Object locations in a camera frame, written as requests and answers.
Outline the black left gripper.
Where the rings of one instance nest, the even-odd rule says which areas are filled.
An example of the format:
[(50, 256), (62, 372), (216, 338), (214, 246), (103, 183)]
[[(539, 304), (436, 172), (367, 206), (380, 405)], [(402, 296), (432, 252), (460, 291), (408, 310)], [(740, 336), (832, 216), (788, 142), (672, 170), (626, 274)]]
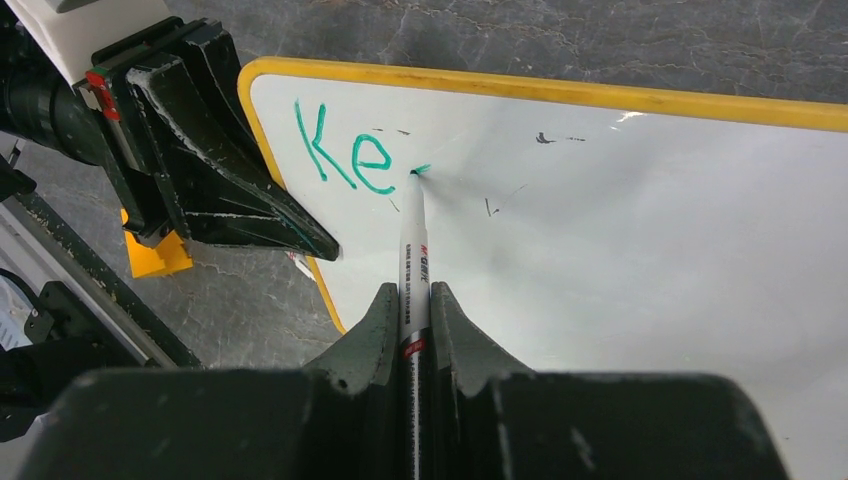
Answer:
[(271, 176), (237, 93), (241, 64), (217, 21), (167, 17), (96, 51), (84, 86), (101, 108), (103, 164), (154, 247), (175, 232), (229, 247), (335, 260), (340, 245)]

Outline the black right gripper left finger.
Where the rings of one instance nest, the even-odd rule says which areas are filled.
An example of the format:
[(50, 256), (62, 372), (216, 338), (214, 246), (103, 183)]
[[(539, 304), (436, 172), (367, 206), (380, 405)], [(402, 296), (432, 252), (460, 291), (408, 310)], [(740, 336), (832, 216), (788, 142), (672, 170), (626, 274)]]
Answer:
[(306, 479), (394, 479), (398, 456), (397, 286), (382, 284), (363, 318), (306, 365)]

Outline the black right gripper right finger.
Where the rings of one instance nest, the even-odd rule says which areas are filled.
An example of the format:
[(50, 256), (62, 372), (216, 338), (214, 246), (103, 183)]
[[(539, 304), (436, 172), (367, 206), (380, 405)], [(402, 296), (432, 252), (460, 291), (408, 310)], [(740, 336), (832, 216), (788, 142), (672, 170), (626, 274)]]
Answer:
[(445, 282), (431, 285), (438, 479), (505, 479), (499, 413), (487, 384), (530, 368), (468, 318)]

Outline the green whiteboard marker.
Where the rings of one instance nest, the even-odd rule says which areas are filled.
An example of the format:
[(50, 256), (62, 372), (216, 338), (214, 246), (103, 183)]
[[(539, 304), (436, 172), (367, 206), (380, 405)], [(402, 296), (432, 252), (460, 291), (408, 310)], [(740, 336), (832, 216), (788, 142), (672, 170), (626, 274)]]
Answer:
[(430, 282), (425, 202), (419, 168), (411, 170), (407, 177), (401, 215), (398, 290), (405, 424), (404, 477), (426, 479), (431, 470), (425, 359), (430, 325)]

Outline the white board orange frame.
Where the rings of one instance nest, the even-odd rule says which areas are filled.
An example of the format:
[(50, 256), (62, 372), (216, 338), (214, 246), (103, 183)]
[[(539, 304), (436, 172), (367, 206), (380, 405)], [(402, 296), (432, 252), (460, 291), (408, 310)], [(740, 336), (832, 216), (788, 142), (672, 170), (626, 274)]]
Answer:
[(339, 244), (309, 263), (339, 330), (397, 278), (423, 167), (430, 277), (509, 353), (729, 377), (793, 477), (846, 477), (845, 105), (281, 57), (238, 94)]

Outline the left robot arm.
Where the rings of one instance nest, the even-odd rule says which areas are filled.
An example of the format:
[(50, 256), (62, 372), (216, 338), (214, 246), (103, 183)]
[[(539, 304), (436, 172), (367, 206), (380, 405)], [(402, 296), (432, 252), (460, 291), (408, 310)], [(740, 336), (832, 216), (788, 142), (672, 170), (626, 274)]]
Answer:
[(338, 242), (271, 175), (241, 69), (221, 23), (161, 1), (1, 5), (2, 131), (103, 169), (135, 241), (335, 260)]

